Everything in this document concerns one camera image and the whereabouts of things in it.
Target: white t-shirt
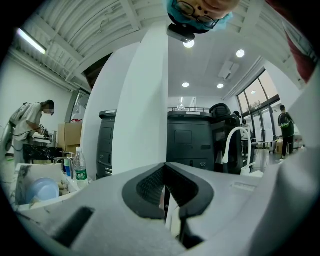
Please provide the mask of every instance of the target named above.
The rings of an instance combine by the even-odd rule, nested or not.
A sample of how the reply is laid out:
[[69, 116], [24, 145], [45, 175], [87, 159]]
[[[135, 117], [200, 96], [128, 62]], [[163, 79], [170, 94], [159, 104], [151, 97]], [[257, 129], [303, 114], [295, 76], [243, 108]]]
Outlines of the white t-shirt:
[[13, 136], [16, 141], [23, 141], [28, 136], [31, 137], [36, 131], [31, 131], [32, 128], [28, 125], [27, 121], [34, 123], [37, 126], [40, 125], [40, 120], [42, 117], [42, 110], [40, 103], [30, 104], [29, 109], [24, 113], [20, 122], [17, 124], [13, 134], [20, 136]]

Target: water bottle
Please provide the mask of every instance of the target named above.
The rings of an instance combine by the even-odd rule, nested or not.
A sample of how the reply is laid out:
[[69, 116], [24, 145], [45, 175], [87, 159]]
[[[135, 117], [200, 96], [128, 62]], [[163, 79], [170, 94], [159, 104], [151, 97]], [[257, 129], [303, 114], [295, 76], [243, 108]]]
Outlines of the water bottle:
[[73, 161], [73, 168], [75, 172], [76, 183], [80, 189], [88, 186], [88, 175], [87, 175], [87, 167], [85, 156], [82, 153], [82, 148], [76, 148], [76, 154]]

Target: hair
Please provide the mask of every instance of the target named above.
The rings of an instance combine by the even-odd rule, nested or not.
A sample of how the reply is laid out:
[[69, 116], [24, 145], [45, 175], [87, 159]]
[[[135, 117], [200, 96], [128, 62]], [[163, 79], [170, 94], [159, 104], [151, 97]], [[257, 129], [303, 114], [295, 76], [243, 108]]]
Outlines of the hair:
[[41, 103], [42, 106], [48, 105], [50, 110], [54, 110], [55, 109], [55, 102], [51, 99], [48, 99], [45, 102]]
[[233, 113], [234, 113], [238, 118], [241, 118], [241, 115], [240, 115], [239, 111], [234, 111]]

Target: black pants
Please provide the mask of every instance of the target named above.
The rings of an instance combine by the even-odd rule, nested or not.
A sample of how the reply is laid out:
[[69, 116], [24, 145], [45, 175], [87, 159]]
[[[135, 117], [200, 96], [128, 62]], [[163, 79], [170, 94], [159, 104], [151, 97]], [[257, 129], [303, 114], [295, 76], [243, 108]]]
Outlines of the black pants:
[[294, 136], [283, 138], [282, 155], [285, 157], [287, 153], [287, 145], [289, 143], [289, 153], [294, 151]]

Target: cardboard box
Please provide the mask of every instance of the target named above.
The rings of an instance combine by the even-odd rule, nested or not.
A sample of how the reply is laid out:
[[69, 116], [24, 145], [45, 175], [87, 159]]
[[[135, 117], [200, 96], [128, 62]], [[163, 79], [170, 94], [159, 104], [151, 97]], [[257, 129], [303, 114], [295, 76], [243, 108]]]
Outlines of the cardboard box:
[[277, 154], [282, 154], [282, 147], [283, 147], [283, 145], [284, 145], [284, 141], [281, 139], [281, 140], [278, 140], [277, 142], [276, 142], [276, 150], [275, 150], [275, 152], [277, 153]]
[[80, 147], [82, 123], [61, 123], [58, 126], [58, 147], [63, 151], [76, 153]]

